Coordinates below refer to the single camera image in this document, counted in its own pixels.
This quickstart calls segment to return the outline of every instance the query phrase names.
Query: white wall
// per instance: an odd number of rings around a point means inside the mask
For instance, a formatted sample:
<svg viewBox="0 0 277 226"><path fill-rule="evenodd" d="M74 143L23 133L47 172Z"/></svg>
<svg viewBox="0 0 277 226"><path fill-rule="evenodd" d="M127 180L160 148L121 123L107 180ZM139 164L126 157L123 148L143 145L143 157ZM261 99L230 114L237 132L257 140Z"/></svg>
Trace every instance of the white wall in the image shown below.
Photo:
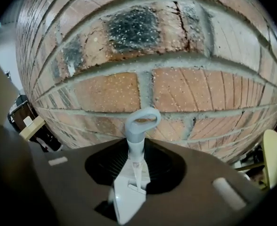
<svg viewBox="0 0 277 226"><path fill-rule="evenodd" d="M16 62L14 26L12 23L0 27L0 67L4 72L10 71L13 84L23 92Z"/></svg>

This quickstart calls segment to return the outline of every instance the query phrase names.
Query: brick wall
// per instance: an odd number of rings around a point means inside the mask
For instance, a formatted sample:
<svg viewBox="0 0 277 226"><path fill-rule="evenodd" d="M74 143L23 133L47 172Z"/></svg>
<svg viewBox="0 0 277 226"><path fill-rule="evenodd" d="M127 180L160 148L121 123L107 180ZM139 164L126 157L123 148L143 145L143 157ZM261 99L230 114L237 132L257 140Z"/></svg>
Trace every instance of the brick wall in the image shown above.
<svg viewBox="0 0 277 226"><path fill-rule="evenodd" d="M17 61L30 101L77 148L148 137L234 161L277 123L277 27L257 0L25 0Z"/></svg>

